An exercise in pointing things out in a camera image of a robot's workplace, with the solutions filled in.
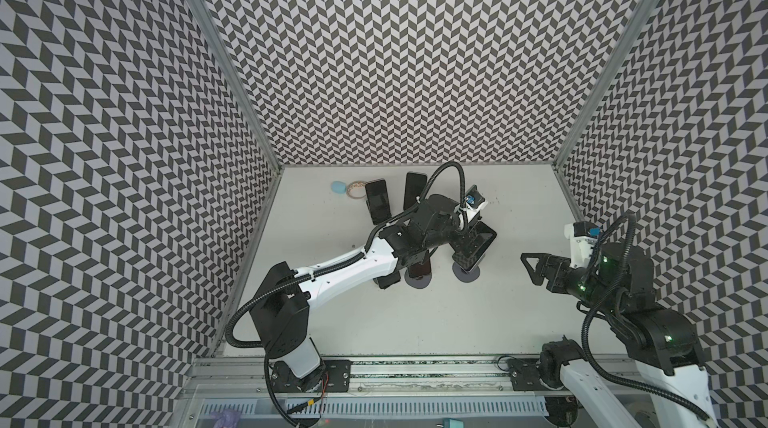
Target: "black mounting plate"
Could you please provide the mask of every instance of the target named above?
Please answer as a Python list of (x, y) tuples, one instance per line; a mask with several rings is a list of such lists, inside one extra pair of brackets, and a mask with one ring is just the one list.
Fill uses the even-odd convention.
[(513, 391), (547, 391), (538, 376), (538, 358), (508, 358)]
[[(325, 370), (320, 376), (321, 382), (325, 381), (328, 374), (326, 393), (346, 393), (350, 390), (350, 369), (352, 362), (349, 360), (323, 360)], [(297, 379), (288, 365), (277, 362), (272, 371), (272, 390), (274, 393), (305, 393), (301, 380)], [(312, 393), (322, 391), (322, 383), (318, 383), (308, 390)]]

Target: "smartphone screen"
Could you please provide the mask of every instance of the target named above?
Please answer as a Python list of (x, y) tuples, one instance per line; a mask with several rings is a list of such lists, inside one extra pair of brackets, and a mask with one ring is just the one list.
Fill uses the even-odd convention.
[(389, 212), (389, 194), (386, 191), (386, 181), (376, 180), (366, 183), (368, 211), (371, 212), (373, 224), (383, 223), (392, 217)]
[(402, 201), (402, 209), (405, 211), (416, 204), (416, 197), (422, 193), (427, 184), (427, 175), (425, 173), (406, 174), (406, 197)]

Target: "herringbone pattern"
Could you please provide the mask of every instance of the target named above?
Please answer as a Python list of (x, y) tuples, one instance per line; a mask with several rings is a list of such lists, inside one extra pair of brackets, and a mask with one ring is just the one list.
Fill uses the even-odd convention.
[(167, 422), (269, 180), (182, 0), (0, 0), (0, 417)]
[(768, 426), (766, 0), (663, 0), (567, 166), (630, 209), (663, 302), (696, 321), (725, 426)]
[(283, 163), (542, 161), (638, 0), (206, 0)]

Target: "gray round base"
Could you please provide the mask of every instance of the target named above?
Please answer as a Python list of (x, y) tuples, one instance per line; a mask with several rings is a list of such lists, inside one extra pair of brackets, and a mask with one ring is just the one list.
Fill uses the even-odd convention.
[(458, 278), (459, 281), (462, 281), (463, 283), (471, 283), (475, 279), (480, 278), (480, 265), (475, 264), (475, 267), (470, 269), (467, 273), (462, 267), (454, 263), (453, 274), (456, 275), (456, 278)]
[(424, 289), (429, 285), (429, 282), (432, 281), (432, 273), (418, 278), (411, 278), (408, 276), (408, 269), (405, 271), (405, 276), (403, 276), (403, 278), (406, 279), (406, 284), (408, 284), (409, 287)]

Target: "black and white patterned wallpaper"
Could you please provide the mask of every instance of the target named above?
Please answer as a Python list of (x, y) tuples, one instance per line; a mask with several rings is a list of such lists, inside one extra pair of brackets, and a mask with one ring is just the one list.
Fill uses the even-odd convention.
[(566, 166), (592, 220), (639, 214), (739, 428), (768, 426), (767, 65), (766, 0), (662, 0)]
[(546, 161), (639, 0), (206, 0), (284, 164)]
[(11, 426), (168, 421), (271, 176), (228, 90), (182, 0), (0, 0)]

